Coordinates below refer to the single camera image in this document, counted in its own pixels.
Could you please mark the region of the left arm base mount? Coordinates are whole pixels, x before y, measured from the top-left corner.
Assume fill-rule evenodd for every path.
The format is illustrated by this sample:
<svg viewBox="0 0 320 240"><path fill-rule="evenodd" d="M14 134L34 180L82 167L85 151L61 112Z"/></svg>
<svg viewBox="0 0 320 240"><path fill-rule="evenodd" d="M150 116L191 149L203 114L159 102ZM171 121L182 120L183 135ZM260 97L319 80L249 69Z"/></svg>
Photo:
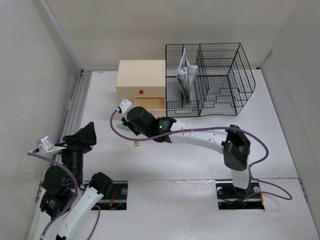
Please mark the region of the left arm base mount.
<svg viewBox="0 0 320 240"><path fill-rule="evenodd" d="M127 209L128 181L114 181L109 195L105 195L96 205L103 211L125 211Z"/></svg>

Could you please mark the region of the green transparent correction tape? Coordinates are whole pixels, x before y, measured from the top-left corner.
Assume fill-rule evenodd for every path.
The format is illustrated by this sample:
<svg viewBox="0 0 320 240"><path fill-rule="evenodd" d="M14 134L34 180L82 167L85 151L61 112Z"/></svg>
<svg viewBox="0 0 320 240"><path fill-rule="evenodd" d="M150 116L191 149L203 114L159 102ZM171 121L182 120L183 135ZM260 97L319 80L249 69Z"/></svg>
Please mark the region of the green transparent correction tape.
<svg viewBox="0 0 320 240"><path fill-rule="evenodd" d="M121 123L117 125L117 128L120 130L123 130L123 131L129 131L129 132L131 131L129 127L127 127Z"/></svg>

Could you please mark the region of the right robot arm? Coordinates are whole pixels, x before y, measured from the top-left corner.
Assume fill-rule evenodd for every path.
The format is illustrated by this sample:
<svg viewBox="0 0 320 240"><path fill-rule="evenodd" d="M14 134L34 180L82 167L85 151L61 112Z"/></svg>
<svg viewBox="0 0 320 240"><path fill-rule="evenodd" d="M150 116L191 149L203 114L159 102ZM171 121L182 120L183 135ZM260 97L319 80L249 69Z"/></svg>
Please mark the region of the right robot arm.
<svg viewBox="0 0 320 240"><path fill-rule="evenodd" d="M121 119L135 135L144 135L157 143L189 144L216 151L223 155L224 165L231 170L232 193L243 197L250 191L248 157L251 142L231 125L226 130L197 131L192 125L170 117L155 118L141 106L120 105Z"/></svg>

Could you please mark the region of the white paper manual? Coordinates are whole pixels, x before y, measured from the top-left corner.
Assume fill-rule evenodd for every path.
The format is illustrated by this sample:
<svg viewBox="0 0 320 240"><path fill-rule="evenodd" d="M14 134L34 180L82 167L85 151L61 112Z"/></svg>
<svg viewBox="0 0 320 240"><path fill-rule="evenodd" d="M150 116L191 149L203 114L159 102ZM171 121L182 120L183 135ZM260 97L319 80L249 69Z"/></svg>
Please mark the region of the white paper manual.
<svg viewBox="0 0 320 240"><path fill-rule="evenodd" d="M182 101L185 104L189 104L191 102L191 87L199 67L197 65L191 65L187 59L186 48L183 47L182 50L181 59L175 75L182 93Z"/></svg>

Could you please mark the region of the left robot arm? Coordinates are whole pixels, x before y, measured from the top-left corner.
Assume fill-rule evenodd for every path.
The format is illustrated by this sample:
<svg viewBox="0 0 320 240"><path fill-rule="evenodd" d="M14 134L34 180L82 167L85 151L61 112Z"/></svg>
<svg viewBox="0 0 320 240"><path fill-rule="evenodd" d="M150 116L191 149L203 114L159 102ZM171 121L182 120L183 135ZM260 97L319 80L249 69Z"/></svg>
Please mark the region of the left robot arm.
<svg viewBox="0 0 320 240"><path fill-rule="evenodd" d="M95 125L89 122L75 134L64 136L61 143L44 137L35 150L28 152L52 163L41 183L44 194L34 239L72 240L87 214L101 209L98 201L116 196L113 180L102 172L83 183L83 157L96 143Z"/></svg>

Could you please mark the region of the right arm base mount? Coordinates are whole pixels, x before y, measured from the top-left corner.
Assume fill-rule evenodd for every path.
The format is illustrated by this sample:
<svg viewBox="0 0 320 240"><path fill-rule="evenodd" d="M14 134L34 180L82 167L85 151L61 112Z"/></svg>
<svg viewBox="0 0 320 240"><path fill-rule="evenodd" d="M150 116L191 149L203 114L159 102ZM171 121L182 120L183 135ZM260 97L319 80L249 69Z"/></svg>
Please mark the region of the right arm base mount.
<svg viewBox="0 0 320 240"><path fill-rule="evenodd" d="M233 186L231 180L215 181L219 210L264 210L260 184L251 181L247 189Z"/></svg>

